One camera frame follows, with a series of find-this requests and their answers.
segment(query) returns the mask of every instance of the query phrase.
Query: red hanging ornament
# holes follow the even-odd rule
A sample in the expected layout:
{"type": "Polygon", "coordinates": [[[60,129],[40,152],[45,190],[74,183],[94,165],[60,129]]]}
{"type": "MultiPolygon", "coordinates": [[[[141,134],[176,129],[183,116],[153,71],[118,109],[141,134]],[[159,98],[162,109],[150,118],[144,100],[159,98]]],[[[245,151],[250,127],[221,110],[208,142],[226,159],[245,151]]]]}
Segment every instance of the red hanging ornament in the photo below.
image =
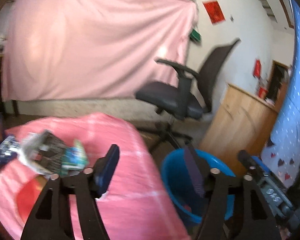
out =
{"type": "Polygon", "coordinates": [[[254,65],[253,76],[256,78],[261,77],[261,63],[259,59],[256,59],[256,63],[254,65]]]}

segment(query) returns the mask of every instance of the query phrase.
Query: blue curtain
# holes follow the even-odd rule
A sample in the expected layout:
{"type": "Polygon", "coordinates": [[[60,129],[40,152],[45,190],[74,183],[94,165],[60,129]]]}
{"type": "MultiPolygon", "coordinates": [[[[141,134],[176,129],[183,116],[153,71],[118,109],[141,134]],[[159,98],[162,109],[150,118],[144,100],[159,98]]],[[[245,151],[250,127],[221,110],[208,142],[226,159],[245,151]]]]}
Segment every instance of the blue curtain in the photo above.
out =
{"type": "Polygon", "coordinates": [[[261,159],[286,187],[293,184],[300,165],[300,8],[292,1],[296,42],[293,74],[278,119],[261,159]]]}

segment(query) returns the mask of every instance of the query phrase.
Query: trash can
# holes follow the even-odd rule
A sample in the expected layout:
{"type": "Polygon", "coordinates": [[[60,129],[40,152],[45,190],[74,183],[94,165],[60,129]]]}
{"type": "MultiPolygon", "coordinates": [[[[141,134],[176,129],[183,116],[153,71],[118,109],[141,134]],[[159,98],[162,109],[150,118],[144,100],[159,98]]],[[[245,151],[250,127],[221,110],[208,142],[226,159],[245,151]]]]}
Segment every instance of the trash can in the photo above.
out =
{"type": "MultiPolygon", "coordinates": [[[[200,150],[196,152],[208,162],[210,168],[218,168],[228,176],[235,176],[218,158],[200,150]]],[[[202,216],[207,211],[208,199],[195,193],[183,156],[184,149],[174,150],[167,155],[161,166],[161,177],[183,224],[186,228],[191,228],[201,223],[202,216]]],[[[234,195],[228,195],[225,220],[233,215],[233,208],[234,195]]]]}

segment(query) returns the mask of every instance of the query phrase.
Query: black office chair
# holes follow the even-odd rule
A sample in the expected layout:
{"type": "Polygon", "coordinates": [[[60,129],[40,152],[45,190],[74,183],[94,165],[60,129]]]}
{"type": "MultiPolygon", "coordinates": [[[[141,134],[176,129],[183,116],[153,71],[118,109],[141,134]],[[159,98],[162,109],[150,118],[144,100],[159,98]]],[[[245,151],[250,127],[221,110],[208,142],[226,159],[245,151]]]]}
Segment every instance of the black office chair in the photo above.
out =
{"type": "MultiPolygon", "coordinates": [[[[151,82],[137,91],[136,99],[157,106],[157,114],[166,111],[178,120],[183,120],[186,117],[200,119],[202,114],[212,111],[212,92],[218,73],[230,51],[239,41],[241,40],[237,38],[230,45],[216,47],[202,64],[199,73],[176,62],[157,59],[157,63],[167,64],[176,70],[179,79],[178,87],[176,88],[162,82],[151,82]],[[192,77],[187,77],[185,72],[190,73],[192,77]],[[205,101],[203,108],[190,92],[193,78],[197,80],[198,90],[205,101]]],[[[160,137],[150,148],[150,152],[165,141],[171,143],[175,149],[181,148],[176,138],[184,139],[186,144],[192,141],[192,138],[186,134],[173,132],[172,123],[168,123],[165,127],[156,125],[156,128],[137,128],[141,132],[155,134],[160,137]]]]}

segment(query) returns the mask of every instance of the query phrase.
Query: pink plaid tablecloth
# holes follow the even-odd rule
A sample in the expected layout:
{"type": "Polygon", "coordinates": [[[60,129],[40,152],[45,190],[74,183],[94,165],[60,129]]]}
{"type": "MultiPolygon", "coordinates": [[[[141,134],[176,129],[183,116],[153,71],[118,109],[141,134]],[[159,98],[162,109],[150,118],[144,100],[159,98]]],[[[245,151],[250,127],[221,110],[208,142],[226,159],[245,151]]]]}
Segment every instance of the pink plaid tablecloth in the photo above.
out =
{"type": "MultiPolygon", "coordinates": [[[[111,144],[120,147],[120,160],[98,208],[111,240],[190,239],[164,189],[160,174],[143,139],[130,123],[102,113],[81,118],[43,118],[14,127],[18,140],[29,132],[50,130],[69,146],[79,139],[90,164],[103,157],[111,144]]],[[[16,194],[36,174],[18,160],[0,172],[0,221],[14,239],[24,227],[16,207],[16,194]]],[[[70,197],[76,240],[82,239],[75,196],[70,197]]]]}

